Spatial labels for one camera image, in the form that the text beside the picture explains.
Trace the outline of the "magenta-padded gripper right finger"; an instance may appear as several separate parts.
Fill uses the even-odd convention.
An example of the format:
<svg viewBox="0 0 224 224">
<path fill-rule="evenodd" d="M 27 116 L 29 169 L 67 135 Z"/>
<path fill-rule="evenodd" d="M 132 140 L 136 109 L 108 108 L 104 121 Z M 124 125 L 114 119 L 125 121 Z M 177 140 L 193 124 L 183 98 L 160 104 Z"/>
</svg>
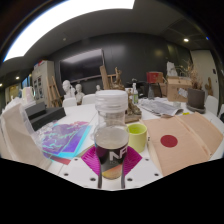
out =
<svg viewBox="0 0 224 224">
<path fill-rule="evenodd" d="M 127 147 L 123 161 L 121 188 L 140 188 L 162 178 L 162 174 L 148 157 L 142 157 L 133 148 Z"/>
</svg>

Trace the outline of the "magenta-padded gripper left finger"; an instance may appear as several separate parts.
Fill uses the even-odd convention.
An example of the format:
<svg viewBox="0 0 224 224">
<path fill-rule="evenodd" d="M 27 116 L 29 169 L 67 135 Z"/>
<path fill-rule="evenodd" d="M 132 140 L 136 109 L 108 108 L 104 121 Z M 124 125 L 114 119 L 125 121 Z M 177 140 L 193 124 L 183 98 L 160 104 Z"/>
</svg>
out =
<svg viewBox="0 0 224 224">
<path fill-rule="evenodd" d="M 61 177 L 84 188 L 100 189 L 102 175 L 95 147 L 90 147 L 81 157 L 74 157 Z"/>
</svg>

